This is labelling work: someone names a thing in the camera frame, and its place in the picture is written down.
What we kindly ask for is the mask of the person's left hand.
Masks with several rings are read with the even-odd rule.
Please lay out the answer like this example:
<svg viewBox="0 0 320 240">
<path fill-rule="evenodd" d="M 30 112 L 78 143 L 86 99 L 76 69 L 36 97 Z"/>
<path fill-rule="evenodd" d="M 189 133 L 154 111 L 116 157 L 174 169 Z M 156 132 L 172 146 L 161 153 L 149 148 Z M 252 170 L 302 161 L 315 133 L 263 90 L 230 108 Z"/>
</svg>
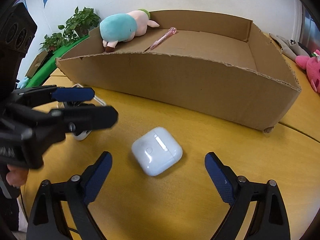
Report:
<svg viewBox="0 0 320 240">
<path fill-rule="evenodd" d="M 9 170 L 6 179 L 9 185 L 20 187 L 27 182 L 29 170 L 17 166 L 7 165 Z"/>
</svg>

